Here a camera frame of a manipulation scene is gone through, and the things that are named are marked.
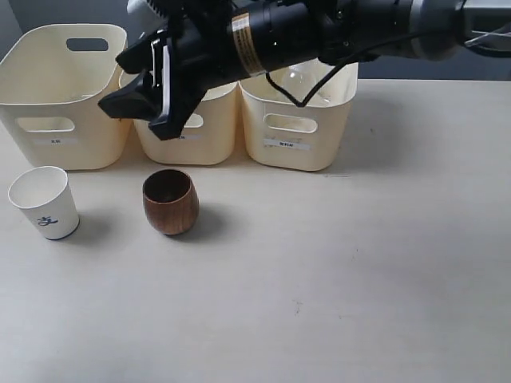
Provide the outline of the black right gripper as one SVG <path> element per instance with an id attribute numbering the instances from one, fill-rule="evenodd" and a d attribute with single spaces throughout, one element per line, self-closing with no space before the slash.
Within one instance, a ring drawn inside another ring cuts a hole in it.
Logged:
<path id="1" fill-rule="evenodd" d="M 346 36 L 346 1 L 152 1 L 162 30 L 143 34 L 116 57 L 128 74 L 153 69 L 160 140 L 180 136 L 205 93 L 216 86 L 321 58 L 335 59 Z"/>

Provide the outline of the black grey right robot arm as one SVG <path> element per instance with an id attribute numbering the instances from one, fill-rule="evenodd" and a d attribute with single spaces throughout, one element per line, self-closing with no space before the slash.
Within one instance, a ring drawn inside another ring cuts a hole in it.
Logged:
<path id="1" fill-rule="evenodd" d="M 440 61 L 457 47 L 510 55 L 507 1 L 130 1 L 143 28 L 117 55 L 133 80 L 99 100 L 114 119 L 180 136 L 209 89 L 318 60 L 325 85 L 345 66 L 380 57 Z"/>

